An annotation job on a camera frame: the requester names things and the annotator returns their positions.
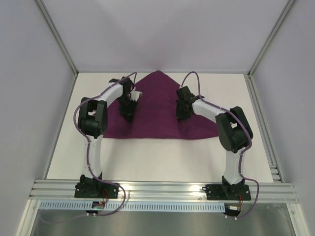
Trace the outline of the purple surgical drape cloth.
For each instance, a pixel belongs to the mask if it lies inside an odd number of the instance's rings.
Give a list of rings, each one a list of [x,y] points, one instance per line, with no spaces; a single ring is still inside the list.
[[[135,85],[142,92],[132,122],[119,113],[119,102],[108,108],[105,138],[200,140],[218,136],[217,125],[199,115],[176,119],[179,84],[161,71],[150,73]]]

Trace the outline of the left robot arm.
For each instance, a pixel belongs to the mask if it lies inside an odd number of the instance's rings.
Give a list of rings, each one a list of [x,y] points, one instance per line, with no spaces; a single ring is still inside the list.
[[[138,99],[142,95],[135,89],[130,76],[110,80],[108,87],[100,94],[81,99],[75,109],[73,122],[77,131],[85,138],[86,163],[80,184],[92,197],[103,192],[103,184],[118,186],[117,183],[102,180],[100,151],[103,136],[108,128],[108,108],[119,102],[119,114],[128,122],[132,122]]]

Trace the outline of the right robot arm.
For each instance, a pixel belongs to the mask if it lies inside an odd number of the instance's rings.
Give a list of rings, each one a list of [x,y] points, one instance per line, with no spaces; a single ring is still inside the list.
[[[176,118],[186,120],[199,115],[217,125],[221,146],[226,150],[225,171],[222,176],[222,193],[227,199],[234,199],[244,186],[241,176],[241,156],[251,147],[253,132],[243,109],[236,106],[226,109],[194,95],[190,89],[180,87],[176,90]]]

